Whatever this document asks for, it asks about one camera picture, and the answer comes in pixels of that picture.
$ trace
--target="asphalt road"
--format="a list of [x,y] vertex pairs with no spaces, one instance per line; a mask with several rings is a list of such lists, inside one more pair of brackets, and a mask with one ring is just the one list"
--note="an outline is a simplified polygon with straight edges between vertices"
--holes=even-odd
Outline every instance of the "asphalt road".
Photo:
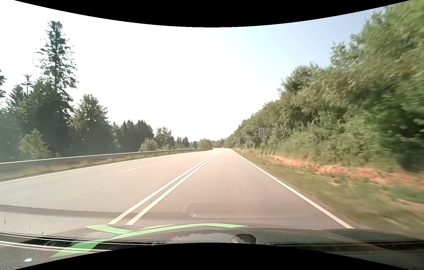
[[350,227],[231,149],[156,156],[0,183],[0,231],[96,224]]

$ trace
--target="road sign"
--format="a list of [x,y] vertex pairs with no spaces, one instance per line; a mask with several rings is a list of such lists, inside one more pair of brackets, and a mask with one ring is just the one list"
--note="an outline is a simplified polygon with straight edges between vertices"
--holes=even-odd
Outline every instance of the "road sign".
[[258,137],[259,138],[266,138],[267,137],[267,128],[266,127],[259,127],[258,128]]

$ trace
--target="dirt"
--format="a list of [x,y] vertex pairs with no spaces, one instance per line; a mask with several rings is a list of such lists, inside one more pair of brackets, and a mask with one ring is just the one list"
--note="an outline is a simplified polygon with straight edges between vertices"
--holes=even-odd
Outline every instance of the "dirt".
[[300,160],[298,158],[289,158],[277,155],[270,155],[269,159],[279,161],[290,166],[313,170],[319,175],[332,177],[347,175],[353,179],[368,178],[372,182],[387,187],[402,185],[424,191],[424,175],[401,172],[390,173],[378,169],[349,168],[341,165],[323,165],[316,162]]
[[[328,177],[339,177],[346,175],[352,179],[368,179],[377,185],[391,186],[407,186],[416,190],[424,191],[424,175],[407,174],[407,173],[389,173],[378,169],[371,168],[351,168],[341,165],[324,165],[316,162],[300,160],[298,158],[289,158],[278,155],[268,155],[267,158],[271,161],[280,162],[292,167],[307,169],[318,175]],[[332,185],[338,185],[333,178],[330,179]],[[414,203],[406,200],[398,199],[395,203],[400,204],[402,208],[413,210],[424,216],[424,204]]]

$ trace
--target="bright sky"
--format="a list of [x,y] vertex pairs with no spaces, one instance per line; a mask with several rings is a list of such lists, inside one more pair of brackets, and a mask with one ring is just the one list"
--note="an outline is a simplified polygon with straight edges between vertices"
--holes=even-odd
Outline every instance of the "bright sky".
[[298,65],[328,65],[333,42],[359,33],[382,8],[268,26],[190,28],[112,21],[0,0],[0,69],[9,92],[35,80],[32,59],[47,21],[58,20],[74,46],[79,102],[96,96],[109,120],[145,120],[189,141],[229,136],[240,122],[278,98],[276,89]]

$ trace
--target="dry grass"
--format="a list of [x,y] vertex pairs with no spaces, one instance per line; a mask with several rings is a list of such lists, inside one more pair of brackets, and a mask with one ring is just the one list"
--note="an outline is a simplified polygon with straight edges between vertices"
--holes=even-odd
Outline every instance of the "dry grass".
[[424,193],[402,187],[391,193],[389,187],[368,178],[339,173],[332,177],[321,175],[313,166],[287,164],[251,150],[244,151],[243,157],[327,205],[339,216],[345,216],[357,227],[424,239],[424,204],[409,201],[418,198],[424,202]]

